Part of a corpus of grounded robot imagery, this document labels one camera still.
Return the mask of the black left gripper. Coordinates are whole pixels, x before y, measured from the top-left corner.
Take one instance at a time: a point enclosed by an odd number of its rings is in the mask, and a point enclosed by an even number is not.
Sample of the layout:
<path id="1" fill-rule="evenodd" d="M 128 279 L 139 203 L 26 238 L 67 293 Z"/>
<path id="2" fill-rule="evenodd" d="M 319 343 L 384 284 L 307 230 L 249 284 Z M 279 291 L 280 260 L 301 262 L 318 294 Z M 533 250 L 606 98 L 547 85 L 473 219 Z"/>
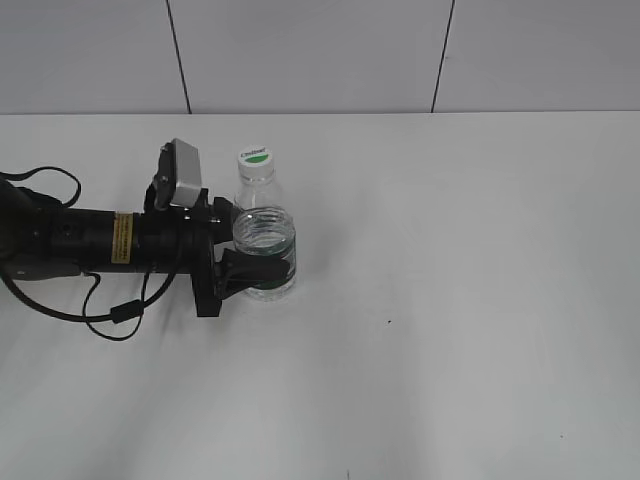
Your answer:
<path id="1" fill-rule="evenodd" d="M 133 263 L 149 273 L 165 273 L 159 289 L 143 301 L 158 301 L 178 275 L 191 279 L 196 314 L 220 315 L 222 300 L 248 289 L 273 290 L 291 278 L 292 264 L 278 255 L 251 255 L 225 249 L 216 262 L 214 247 L 233 240 L 237 207 L 202 189 L 192 208 L 154 208 L 155 190 L 145 193 L 144 210 L 134 227 Z"/>

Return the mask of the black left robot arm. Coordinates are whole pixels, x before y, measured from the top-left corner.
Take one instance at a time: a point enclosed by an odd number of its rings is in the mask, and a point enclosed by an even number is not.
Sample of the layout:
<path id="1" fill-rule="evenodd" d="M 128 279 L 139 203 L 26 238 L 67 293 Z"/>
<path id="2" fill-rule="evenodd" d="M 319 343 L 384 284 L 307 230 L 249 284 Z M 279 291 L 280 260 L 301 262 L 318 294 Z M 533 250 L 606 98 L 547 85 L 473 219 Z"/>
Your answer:
<path id="1" fill-rule="evenodd" d="M 238 209 L 223 197 L 201 191 L 191 208 L 155 208 L 156 191 L 146 192 L 142 213 L 76 209 L 60 201 L 1 182 L 1 279 L 26 306 L 69 322 L 121 323 L 155 303 L 178 275 L 191 279 L 196 313 L 220 314 L 225 299 L 251 287 L 279 282 L 289 261 L 214 248 L 233 238 Z M 29 298 L 20 281 L 41 281 L 88 273 L 161 273 L 166 280 L 146 300 L 118 305 L 107 314 L 74 315 Z"/>

